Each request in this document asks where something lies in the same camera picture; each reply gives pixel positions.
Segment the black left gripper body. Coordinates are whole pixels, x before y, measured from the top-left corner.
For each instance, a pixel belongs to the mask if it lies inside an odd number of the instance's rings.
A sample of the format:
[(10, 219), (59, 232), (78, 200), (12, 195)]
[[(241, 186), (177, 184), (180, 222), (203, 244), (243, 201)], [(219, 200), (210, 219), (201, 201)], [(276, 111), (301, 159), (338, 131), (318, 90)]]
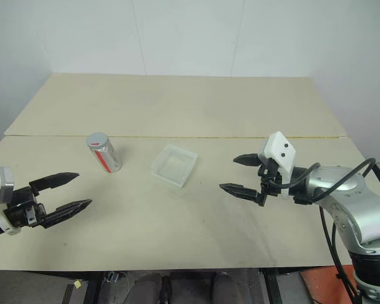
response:
[(10, 203), (4, 213), (14, 227), (46, 228), (46, 211), (42, 203), (38, 203), (36, 197), (43, 188), (29, 185), (13, 192)]

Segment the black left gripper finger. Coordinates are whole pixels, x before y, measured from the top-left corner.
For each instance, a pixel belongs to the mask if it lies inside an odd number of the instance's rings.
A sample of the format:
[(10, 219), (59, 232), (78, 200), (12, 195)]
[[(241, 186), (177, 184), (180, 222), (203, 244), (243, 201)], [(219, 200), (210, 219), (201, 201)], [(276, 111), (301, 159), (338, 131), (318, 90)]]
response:
[(38, 195), (40, 191), (60, 187), (74, 180), (78, 176), (79, 174), (75, 172), (62, 172), (33, 180), (29, 183), (29, 186), (33, 194)]
[(91, 199), (74, 201), (58, 207), (54, 212), (46, 214), (42, 218), (41, 226), (45, 229), (64, 222), (80, 213), (92, 203)]

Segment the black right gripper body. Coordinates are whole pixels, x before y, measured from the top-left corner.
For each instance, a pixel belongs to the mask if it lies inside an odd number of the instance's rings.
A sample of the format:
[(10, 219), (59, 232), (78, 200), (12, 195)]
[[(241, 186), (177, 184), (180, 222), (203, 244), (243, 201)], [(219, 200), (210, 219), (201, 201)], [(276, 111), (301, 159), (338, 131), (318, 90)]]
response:
[(281, 193), (279, 165), (273, 158), (269, 158), (260, 165), (257, 175), (260, 178), (260, 193), (256, 196), (256, 203), (265, 206), (267, 196), (277, 197)]

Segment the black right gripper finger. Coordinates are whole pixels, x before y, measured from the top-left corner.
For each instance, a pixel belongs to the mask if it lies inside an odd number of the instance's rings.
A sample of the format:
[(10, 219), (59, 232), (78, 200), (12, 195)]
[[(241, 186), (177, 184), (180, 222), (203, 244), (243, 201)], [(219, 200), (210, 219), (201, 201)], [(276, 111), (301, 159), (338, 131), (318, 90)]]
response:
[(263, 196), (257, 190), (233, 183), (219, 184), (219, 187), (236, 198), (252, 201), (259, 206), (263, 206)]
[(239, 155), (233, 159), (233, 162), (249, 167), (259, 167), (261, 165), (257, 153)]

